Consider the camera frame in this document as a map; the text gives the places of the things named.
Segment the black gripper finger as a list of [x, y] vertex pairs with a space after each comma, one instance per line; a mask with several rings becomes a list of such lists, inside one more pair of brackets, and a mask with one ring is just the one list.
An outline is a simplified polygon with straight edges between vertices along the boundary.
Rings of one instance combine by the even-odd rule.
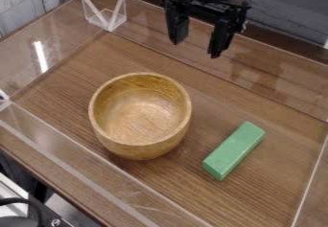
[[191, 18], [181, 4], [165, 0], [165, 20], [169, 39], [175, 45], [180, 44], [189, 36]]
[[235, 33], [236, 23], [228, 18], [221, 18], [216, 22], [215, 31], [211, 36], [208, 54], [212, 58], [220, 57], [223, 51], [228, 49]]

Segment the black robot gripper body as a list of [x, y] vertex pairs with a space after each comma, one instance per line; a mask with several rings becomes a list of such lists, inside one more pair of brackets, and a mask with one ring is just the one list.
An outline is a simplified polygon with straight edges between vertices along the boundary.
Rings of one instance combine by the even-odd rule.
[[183, 22], [192, 16], [209, 23], [227, 17], [244, 24], [251, 6], [247, 0], [164, 0], [164, 8], [169, 23]]

